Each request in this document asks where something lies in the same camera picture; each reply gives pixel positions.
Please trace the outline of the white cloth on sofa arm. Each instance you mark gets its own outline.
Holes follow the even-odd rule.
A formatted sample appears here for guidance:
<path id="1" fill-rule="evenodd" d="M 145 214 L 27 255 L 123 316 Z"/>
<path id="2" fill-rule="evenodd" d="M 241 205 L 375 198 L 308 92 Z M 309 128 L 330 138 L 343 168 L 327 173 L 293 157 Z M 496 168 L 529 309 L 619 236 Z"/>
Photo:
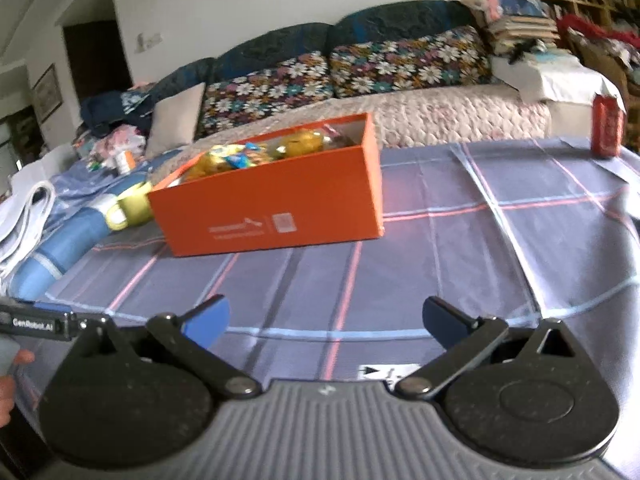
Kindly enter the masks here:
<path id="1" fill-rule="evenodd" d="M 560 102 L 590 106 L 596 96 L 615 98 L 626 110 L 622 92 L 608 78 L 573 55 L 528 54 L 518 62 L 492 56 L 492 74 L 520 92 L 524 102 Z"/>

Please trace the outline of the person's left hand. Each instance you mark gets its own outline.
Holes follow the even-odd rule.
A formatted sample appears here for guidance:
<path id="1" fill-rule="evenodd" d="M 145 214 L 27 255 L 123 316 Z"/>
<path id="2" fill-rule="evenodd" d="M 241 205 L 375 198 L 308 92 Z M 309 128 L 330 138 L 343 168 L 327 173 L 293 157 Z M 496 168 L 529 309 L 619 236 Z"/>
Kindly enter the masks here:
<path id="1" fill-rule="evenodd" d="M 20 350 L 14 358 L 13 365 L 30 364 L 35 361 L 35 355 L 29 350 Z M 11 375 L 0 378 L 0 427 L 5 427 L 11 420 L 14 409 L 15 380 Z"/>

